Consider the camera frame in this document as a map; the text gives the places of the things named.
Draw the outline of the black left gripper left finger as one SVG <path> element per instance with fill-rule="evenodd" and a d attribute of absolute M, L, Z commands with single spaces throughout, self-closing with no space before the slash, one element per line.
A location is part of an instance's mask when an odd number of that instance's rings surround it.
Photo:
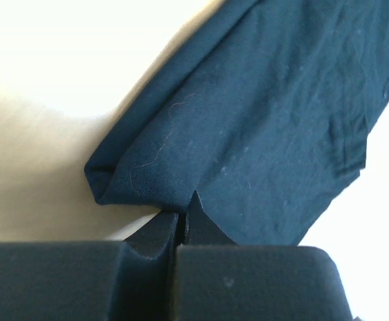
<path fill-rule="evenodd" d="M 163 320 L 178 215 L 125 240 L 0 243 L 0 320 Z"/>

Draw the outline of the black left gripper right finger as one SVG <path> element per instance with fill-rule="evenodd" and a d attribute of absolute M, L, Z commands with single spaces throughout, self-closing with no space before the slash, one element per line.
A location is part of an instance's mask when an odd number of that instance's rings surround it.
<path fill-rule="evenodd" d="M 316 247 L 237 245 L 194 194 L 174 268 L 176 320 L 351 320 L 338 269 Z"/>

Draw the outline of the black t shirt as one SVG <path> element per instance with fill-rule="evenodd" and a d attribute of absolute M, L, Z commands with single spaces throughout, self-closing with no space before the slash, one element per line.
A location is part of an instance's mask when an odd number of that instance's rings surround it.
<path fill-rule="evenodd" d="M 389 101 L 389 1 L 226 1 L 85 167 L 101 205 L 184 213 L 233 241 L 298 244 L 366 165 Z"/>

